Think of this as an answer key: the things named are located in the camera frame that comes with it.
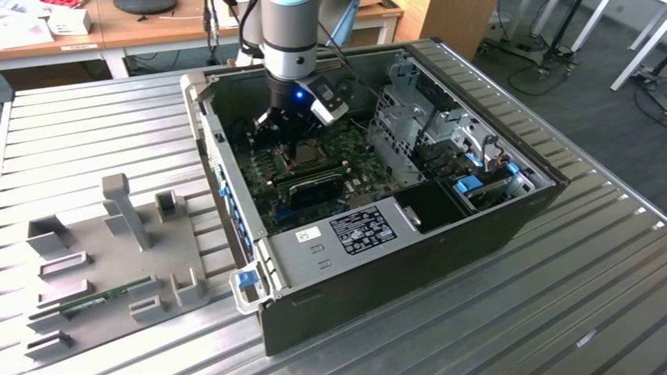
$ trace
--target aluminum table surface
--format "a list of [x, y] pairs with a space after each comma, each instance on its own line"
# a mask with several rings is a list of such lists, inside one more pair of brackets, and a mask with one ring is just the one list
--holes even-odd
[[[183, 72], [24, 91], [0, 138], [0, 363], [23, 357], [35, 256], [12, 243], [23, 220], [103, 214], [100, 173], [123, 171], [134, 203], [189, 198], [213, 303], [35, 373], [665, 373], [665, 215], [445, 46], [415, 46], [573, 183], [511, 243], [447, 279], [267, 358], [254, 316], [237, 311], [234, 268], [190, 138]], [[62, 198], [71, 195], [76, 200]]]

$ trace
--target cardboard box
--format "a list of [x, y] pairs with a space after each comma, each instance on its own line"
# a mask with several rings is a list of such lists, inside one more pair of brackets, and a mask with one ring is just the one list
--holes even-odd
[[86, 35], [91, 30], [91, 17], [86, 9], [55, 10], [50, 17], [54, 35]]

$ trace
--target label sticker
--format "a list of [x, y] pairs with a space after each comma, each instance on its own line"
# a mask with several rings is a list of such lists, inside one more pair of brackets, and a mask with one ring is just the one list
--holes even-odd
[[397, 238], [378, 206], [330, 221], [341, 244], [351, 255], [382, 245]]
[[302, 230], [301, 232], [297, 232], [297, 239], [299, 243], [313, 240], [314, 238], [318, 238], [321, 236], [322, 233], [318, 227], [313, 227], [306, 230]]
[[60, 47], [60, 51], [75, 51], [78, 49], [92, 49], [98, 48], [98, 45], [66, 45]]

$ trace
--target gray plastic stand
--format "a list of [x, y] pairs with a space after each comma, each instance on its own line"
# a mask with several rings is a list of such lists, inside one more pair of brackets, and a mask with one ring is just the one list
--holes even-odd
[[63, 250], [67, 246], [60, 235], [66, 231], [63, 223], [55, 216], [32, 220], [27, 224], [26, 242], [40, 255]]
[[133, 203], [130, 202], [130, 183], [127, 182], [125, 174], [115, 174], [103, 178], [103, 194], [104, 198], [116, 203], [118, 210], [126, 219], [127, 226], [135, 235], [142, 250], [149, 250], [153, 246], [153, 241], [150, 235], [146, 233], [145, 224], [137, 214]]
[[185, 198], [167, 191], [135, 208], [129, 192], [125, 175], [106, 177], [111, 217], [67, 228], [55, 216], [31, 222], [27, 242], [44, 258], [38, 273], [50, 286], [38, 296], [38, 310], [27, 312], [38, 337], [26, 355], [39, 363], [72, 356], [209, 303]]
[[27, 343], [26, 356], [32, 359], [42, 359], [51, 355], [59, 355], [68, 351], [71, 345], [71, 337], [56, 330]]
[[177, 301], [179, 302], [179, 306], [189, 305], [195, 303], [203, 295], [203, 286], [199, 283], [198, 274], [195, 270], [190, 269], [190, 281], [189, 283], [179, 283], [177, 281], [177, 276], [174, 274], [170, 275], [171, 279], [171, 289], [174, 291], [174, 295], [177, 296]]
[[159, 295], [133, 303], [130, 306], [130, 315], [138, 323], [150, 322], [165, 317], [166, 305]]

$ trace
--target green circuit board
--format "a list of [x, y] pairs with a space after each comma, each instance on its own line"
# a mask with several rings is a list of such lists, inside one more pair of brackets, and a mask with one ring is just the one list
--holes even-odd
[[[361, 207], [399, 189], [370, 147], [363, 126], [346, 121], [303, 139], [294, 159], [279, 148], [267, 148], [237, 152], [237, 162], [270, 235]], [[341, 194], [309, 207], [291, 208], [295, 186], [327, 178], [343, 183]]]

